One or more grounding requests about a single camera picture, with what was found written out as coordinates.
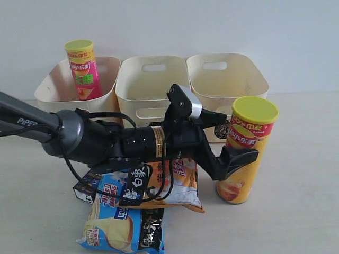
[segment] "cream plastic bin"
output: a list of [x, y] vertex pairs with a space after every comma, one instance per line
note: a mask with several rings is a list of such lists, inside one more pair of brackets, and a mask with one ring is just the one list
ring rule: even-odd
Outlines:
[[[177, 56], [132, 57], [125, 60], [117, 77], [115, 93], [120, 112], [137, 126], [160, 122], [170, 104], [166, 93], [173, 84], [190, 89], [185, 60]], [[123, 120], [124, 127], [132, 125]]]
[[[186, 61], [192, 91], [206, 110], [227, 114], [230, 119], [233, 101], [252, 95], [266, 98], [269, 85], [253, 62], [236, 53], [191, 56]], [[207, 128], [211, 143], [225, 142], [224, 128]]]
[[[115, 95], [115, 81], [121, 61], [115, 57], [96, 57], [103, 96], [88, 101], [78, 99], [68, 60], [59, 62], [35, 91], [39, 107], [47, 112], [75, 110], [80, 108], [89, 112], [119, 112]], [[118, 119], [104, 119], [122, 123]]]

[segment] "white table surface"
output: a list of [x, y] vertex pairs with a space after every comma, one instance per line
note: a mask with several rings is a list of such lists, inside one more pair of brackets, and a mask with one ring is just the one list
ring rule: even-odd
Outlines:
[[[268, 98], [280, 118], [249, 200], [225, 203], [200, 169], [206, 214], [165, 210], [167, 254], [339, 253], [339, 93]], [[76, 243], [91, 206], [75, 197], [64, 161], [31, 140], [0, 140], [0, 253], [104, 253]]]

